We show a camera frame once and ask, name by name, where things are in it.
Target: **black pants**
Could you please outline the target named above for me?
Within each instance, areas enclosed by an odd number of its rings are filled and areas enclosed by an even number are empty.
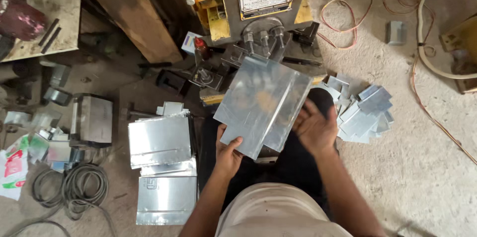
[[[328,109],[333,105],[333,98],[324,89],[310,90],[311,99],[319,111],[328,118]],[[210,115],[202,129],[202,144],[199,153],[199,191],[202,192],[209,179],[216,161],[217,129],[220,122]],[[262,182],[275,182],[293,185],[310,195],[328,214],[326,195],[324,193],[318,167],[313,156],[301,145],[296,134],[291,131],[283,151],[272,166],[255,163],[244,156],[242,163],[232,178],[227,190],[222,211],[245,188]]]

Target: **wooden plank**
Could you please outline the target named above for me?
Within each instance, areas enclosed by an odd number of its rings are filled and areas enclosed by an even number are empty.
[[[61,27],[62,30],[45,55],[78,49],[81,0],[27,0],[27,3],[46,15],[48,24],[45,33],[56,18],[60,20],[56,27]],[[43,35],[32,41],[16,39],[13,49],[2,62],[44,55],[41,50],[46,43],[43,46],[38,45],[42,38]]]
[[[97,0],[151,63],[182,56],[149,0]]]

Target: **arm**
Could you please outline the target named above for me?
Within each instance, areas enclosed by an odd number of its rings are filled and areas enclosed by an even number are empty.
[[[242,143],[237,137],[227,146],[220,142],[227,126],[221,124],[217,132],[216,164],[194,211],[182,228],[179,237],[213,237],[230,180],[240,167],[243,155],[235,150]]]
[[[307,99],[294,130],[315,158],[331,212],[336,222],[353,236],[386,236],[333,147],[338,133],[334,106],[329,109],[328,117],[326,120]]]

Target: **concrete floor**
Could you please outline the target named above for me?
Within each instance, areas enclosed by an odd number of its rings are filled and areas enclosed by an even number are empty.
[[[319,20],[322,6],[329,0],[309,0],[315,20]],[[346,0],[359,18],[366,10],[369,0]],[[477,13],[477,0],[426,0],[437,14],[428,44],[437,49],[432,62],[443,70],[449,69],[452,58],[444,53],[438,35],[459,24],[468,16]],[[327,20],[337,27],[348,27],[349,14],[344,6],[331,5]],[[406,22],[408,41],[405,46],[385,45],[385,24],[390,20]],[[426,25],[429,18],[426,14]],[[391,236],[408,222],[412,225],[401,232],[403,236],[474,236],[477,233],[477,166],[427,118],[416,104],[409,87],[409,71],[415,51],[415,14],[397,16],[388,13],[381,0],[374,0],[373,8],[359,27],[358,43],[351,50],[336,50],[319,39],[321,52],[327,68],[343,72],[351,77],[383,85],[393,96],[391,112],[396,122],[392,130],[370,144],[339,142],[338,149],[353,180],[376,212],[377,217]],[[351,34],[332,32],[325,26],[319,32],[327,35],[337,45],[351,42]],[[140,98],[136,106],[144,111],[153,111],[154,106],[174,97],[155,90],[150,83],[133,83],[136,77],[114,75],[107,65],[98,69],[94,65],[74,67],[73,76],[94,73],[101,79],[81,84],[77,80],[67,84],[72,92],[114,94],[123,105],[121,94],[154,94]],[[461,95],[453,81],[433,75],[422,63],[417,67],[416,86],[429,111],[459,139],[468,151],[477,157],[477,95]],[[187,101],[189,108],[193,102]],[[65,114],[61,121],[68,126],[71,106],[62,108]],[[126,124],[119,123],[117,142],[106,163],[110,180],[110,194],[103,207],[111,214],[118,236],[176,236],[180,226],[137,226],[138,170],[129,168],[127,140],[124,138]],[[29,180],[36,175],[38,166],[31,167]],[[45,214],[47,210],[35,203],[30,196],[30,183],[22,191],[20,201],[0,197],[3,212],[0,215],[0,235],[16,223]],[[54,221],[65,226],[72,236],[109,236],[108,227],[98,210],[89,210],[82,220],[71,222],[57,213]],[[62,236],[60,230],[50,226],[36,226],[24,236]]]

